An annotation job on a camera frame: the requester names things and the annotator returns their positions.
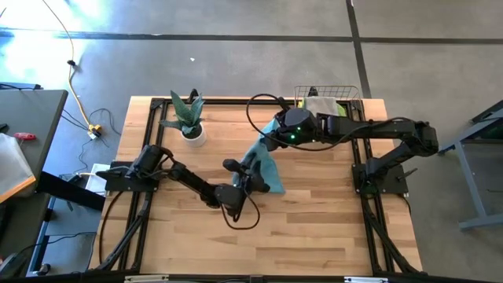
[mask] wooden table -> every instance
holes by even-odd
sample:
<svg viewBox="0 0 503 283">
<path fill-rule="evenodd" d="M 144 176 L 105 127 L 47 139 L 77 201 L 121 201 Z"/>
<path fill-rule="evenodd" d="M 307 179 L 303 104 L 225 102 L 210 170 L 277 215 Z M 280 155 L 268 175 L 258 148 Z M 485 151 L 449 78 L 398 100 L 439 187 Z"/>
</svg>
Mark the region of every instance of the wooden table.
<svg viewBox="0 0 503 283">
<path fill-rule="evenodd" d="M 131 161 L 140 153 L 151 98 L 131 98 L 117 160 Z M 367 119 L 387 118 L 383 100 L 366 99 L 364 106 Z M 254 105 L 251 118 L 264 127 L 277 111 L 277 106 Z M 167 115 L 173 119 L 174 109 L 169 108 Z M 243 105 L 205 105 L 202 116 L 207 131 L 203 147 L 189 148 L 173 129 L 164 131 L 163 146 L 210 183 L 229 183 L 230 173 L 222 161 L 239 160 L 258 133 L 248 123 Z M 391 140 L 371 143 L 374 156 L 394 147 Z M 152 203 L 141 273 L 370 275 L 362 205 L 351 179 L 351 144 L 320 153 L 279 149 L 272 155 L 286 194 L 252 195 L 262 214 L 253 230 L 231 230 L 220 210 L 206 207 L 183 185 L 162 181 Z M 104 232 L 104 257 L 123 236 L 130 198 L 131 193 L 124 193 L 111 210 Z M 105 209 L 111 199 L 107 197 Z M 383 204 L 391 239 L 420 270 L 406 203 L 395 195 L 384 195 Z M 255 217 L 255 209 L 247 202 L 236 224 L 249 226 Z M 135 238 L 132 243 L 128 266 Z M 380 241 L 376 246 L 384 266 Z M 94 251 L 90 267 L 97 266 L 97 241 Z"/>
</svg>

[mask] white pot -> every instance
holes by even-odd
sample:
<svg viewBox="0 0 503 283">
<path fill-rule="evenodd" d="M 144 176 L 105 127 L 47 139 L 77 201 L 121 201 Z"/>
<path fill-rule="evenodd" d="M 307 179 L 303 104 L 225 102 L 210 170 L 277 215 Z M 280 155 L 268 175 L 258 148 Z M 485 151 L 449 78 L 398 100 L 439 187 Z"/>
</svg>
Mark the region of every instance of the white pot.
<svg viewBox="0 0 503 283">
<path fill-rule="evenodd" d="M 200 147 L 206 142 L 206 131 L 204 130 L 203 124 L 201 124 L 201 129 L 201 134 L 197 138 L 186 138 L 182 132 L 180 132 L 180 134 L 182 135 L 183 140 L 188 146 Z"/>
</svg>

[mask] concrete floor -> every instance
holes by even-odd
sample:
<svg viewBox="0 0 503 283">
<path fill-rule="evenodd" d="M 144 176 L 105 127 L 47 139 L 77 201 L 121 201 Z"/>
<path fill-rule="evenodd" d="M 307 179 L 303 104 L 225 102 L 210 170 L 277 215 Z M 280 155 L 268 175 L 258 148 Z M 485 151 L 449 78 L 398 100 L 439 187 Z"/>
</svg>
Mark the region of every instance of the concrete floor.
<svg viewBox="0 0 503 283">
<path fill-rule="evenodd" d="M 351 36 L 344 0 L 66 2 L 48 1 L 71 31 Z M 60 30 L 52 14 L 39 5 L 10 2 L 0 27 Z M 498 0 L 354 0 L 354 8 L 361 36 L 503 36 L 503 2 Z M 467 127 L 468 119 L 503 98 L 502 45 L 364 43 L 362 49 L 372 96 L 385 99 L 389 116 L 430 121 L 441 143 Z M 197 88 L 207 96 L 262 92 L 290 96 L 299 84 L 361 87 L 352 42 L 79 39 L 75 51 L 82 71 L 75 75 L 74 86 L 84 107 L 88 112 L 109 108 L 119 129 L 131 95 L 167 95 L 169 90 L 187 94 Z M 45 33 L 19 32 L 15 38 L 0 38 L 0 81 L 67 89 L 65 61 L 69 54 L 68 40 L 52 39 Z M 79 117 L 71 98 L 65 108 Z M 105 127 L 108 124 L 106 114 L 93 118 Z M 83 159 L 89 165 L 114 158 L 119 137 L 105 133 L 105 138 L 109 148 L 99 142 L 86 147 Z M 80 168 L 77 156 L 85 141 L 85 132 L 61 120 L 45 170 L 58 175 Z M 475 216 L 475 209 L 455 153 L 417 157 L 406 167 L 419 168 L 408 183 L 424 270 L 502 281 L 503 226 L 464 233 L 457 228 L 457 222 Z M 57 213 L 71 214 L 66 204 L 57 207 Z M 501 205 L 491 208 L 501 209 Z M 50 234 L 92 230 L 99 221 L 99 215 L 88 211 L 71 215 L 61 217 L 64 223 L 50 223 Z M 86 225 L 67 225 L 74 216 Z M 88 237 L 76 238 L 73 246 L 85 250 L 78 243 L 90 242 Z M 61 247 L 67 250 L 71 245 Z M 47 259 L 56 250 L 61 249 L 48 249 Z M 86 260 L 76 260 L 73 266 L 65 262 L 58 272 L 81 270 Z"/>
</svg>

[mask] blue towel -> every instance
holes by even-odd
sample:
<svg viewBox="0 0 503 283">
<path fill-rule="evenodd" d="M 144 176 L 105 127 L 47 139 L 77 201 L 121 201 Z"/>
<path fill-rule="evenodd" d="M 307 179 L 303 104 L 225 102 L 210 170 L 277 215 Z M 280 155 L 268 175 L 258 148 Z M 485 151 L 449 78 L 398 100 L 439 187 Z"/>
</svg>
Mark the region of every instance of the blue towel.
<svg viewBox="0 0 503 283">
<path fill-rule="evenodd" d="M 262 132 L 269 133 L 270 131 L 276 129 L 279 127 L 279 124 L 275 119 L 270 121 L 266 127 L 262 129 Z M 253 153 L 255 154 L 255 157 L 253 161 L 251 162 L 250 168 L 253 168 L 255 163 L 257 161 L 260 161 L 260 174 L 262 175 L 262 178 L 264 179 L 264 182 L 269 185 L 270 187 L 270 193 L 285 193 L 285 189 L 283 188 L 283 185 L 281 184 L 280 176 L 277 173 L 277 168 L 276 168 L 276 163 L 274 162 L 273 157 L 269 154 L 267 151 L 266 145 L 264 145 L 262 142 L 260 142 L 260 138 L 263 136 L 259 134 L 259 138 L 257 138 L 257 142 L 251 146 L 251 148 L 248 150 L 248 152 L 244 155 L 244 158 L 241 160 L 241 162 L 247 158 L 249 158 L 250 155 Z M 233 174 L 233 184 L 237 184 L 239 180 L 239 176 L 237 173 Z"/>
</svg>

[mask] metal basket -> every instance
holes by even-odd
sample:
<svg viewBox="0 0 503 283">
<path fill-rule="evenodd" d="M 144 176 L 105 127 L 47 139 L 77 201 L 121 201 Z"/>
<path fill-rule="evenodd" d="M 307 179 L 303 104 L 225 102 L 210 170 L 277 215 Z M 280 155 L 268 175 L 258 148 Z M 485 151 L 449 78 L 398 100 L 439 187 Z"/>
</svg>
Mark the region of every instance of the metal basket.
<svg viewBox="0 0 503 283">
<path fill-rule="evenodd" d="M 337 101 L 351 101 L 351 111 L 363 109 L 360 90 L 356 86 L 296 86 L 294 92 L 296 107 L 299 101 L 309 96 L 335 97 Z"/>
</svg>

